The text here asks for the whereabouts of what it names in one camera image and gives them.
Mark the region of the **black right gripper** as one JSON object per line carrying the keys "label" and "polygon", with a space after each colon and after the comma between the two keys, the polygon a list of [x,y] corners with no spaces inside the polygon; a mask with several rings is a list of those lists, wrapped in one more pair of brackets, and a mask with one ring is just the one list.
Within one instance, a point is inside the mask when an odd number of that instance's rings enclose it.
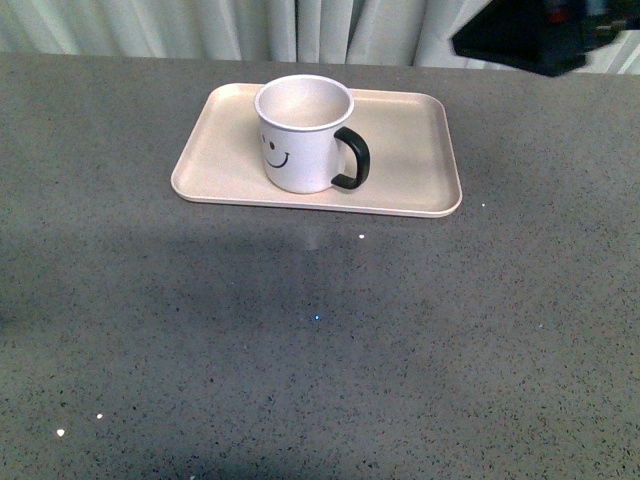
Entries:
{"label": "black right gripper", "polygon": [[451,38],[456,55],[547,77],[639,28],[637,1],[491,1]]}

